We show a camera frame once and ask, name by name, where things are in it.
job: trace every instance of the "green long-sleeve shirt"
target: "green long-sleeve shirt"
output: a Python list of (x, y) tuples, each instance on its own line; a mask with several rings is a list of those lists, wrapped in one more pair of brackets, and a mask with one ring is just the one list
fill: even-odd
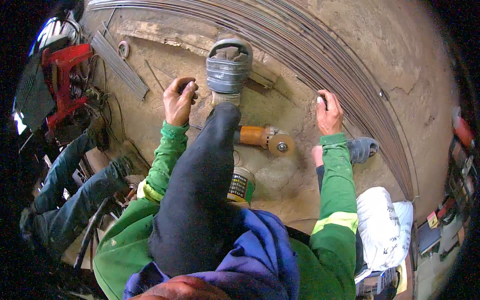
[[(188, 128), (188, 124), (176, 127), (164, 122), (163, 137), (152, 168), (139, 186), (138, 200), (130, 202), (97, 248), (94, 273), (109, 299), (122, 299), (130, 276), (153, 260), (148, 254), (153, 217), (173, 167), (186, 149)], [(300, 299), (353, 299), (358, 219), (352, 168), (342, 133), (324, 136), (320, 142), (325, 164), (320, 218), (310, 247), (291, 239), (300, 267)]]

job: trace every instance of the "angle grinder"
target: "angle grinder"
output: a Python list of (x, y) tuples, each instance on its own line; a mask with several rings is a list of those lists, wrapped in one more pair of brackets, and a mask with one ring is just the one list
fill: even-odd
[[(201, 126), (190, 124), (201, 130)], [(285, 131), (273, 126), (240, 126), (233, 135), (233, 141), (237, 144), (261, 146), (268, 149), (273, 155), (285, 157), (295, 150), (295, 142)]]

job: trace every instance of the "bucket label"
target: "bucket label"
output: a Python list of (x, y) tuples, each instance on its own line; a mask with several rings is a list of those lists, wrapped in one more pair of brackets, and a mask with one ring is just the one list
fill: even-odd
[(252, 183), (246, 177), (233, 174), (227, 198), (236, 202), (250, 203), (252, 201), (253, 189)]

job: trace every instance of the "steel wire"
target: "steel wire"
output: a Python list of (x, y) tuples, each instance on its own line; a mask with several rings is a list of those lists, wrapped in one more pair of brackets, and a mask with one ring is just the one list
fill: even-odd
[(312, 90), (336, 93), (346, 117), (379, 141), (380, 153), (405, 198), (413, 200), (405, 149), (382, 98), (308, 11), (283, 0), (256, 0), (256, 5), (234, 0), (91, 0), (87, 10), (119, 7), (172, 12), (221, 26), (287, 65)]

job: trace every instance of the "blue cloth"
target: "blue cloth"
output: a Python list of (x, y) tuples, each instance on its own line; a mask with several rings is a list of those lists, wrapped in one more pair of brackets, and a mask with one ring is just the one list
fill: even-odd
[[(297, 254), (280, 219), (266, 211), (242, 209), (235, 226), (243, 232), (215, 271), (188, 274), (233, 299), (297, 299)], [(127, 281), (124, 299), (139, 295), (170, 277), (155, 262)]]

